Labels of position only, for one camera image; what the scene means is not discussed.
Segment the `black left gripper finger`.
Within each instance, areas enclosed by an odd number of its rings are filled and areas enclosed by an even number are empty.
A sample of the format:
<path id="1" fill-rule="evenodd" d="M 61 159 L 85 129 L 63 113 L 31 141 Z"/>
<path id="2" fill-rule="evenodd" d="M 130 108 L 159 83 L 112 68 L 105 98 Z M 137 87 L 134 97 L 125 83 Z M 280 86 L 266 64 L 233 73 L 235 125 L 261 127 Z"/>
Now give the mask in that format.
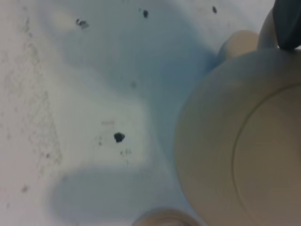
<path id="1" fill-rule="evenodd" d="M 301 0 L 276 0 L 272 14 L 278 46 L 298 48 L 301 45 Z"/>

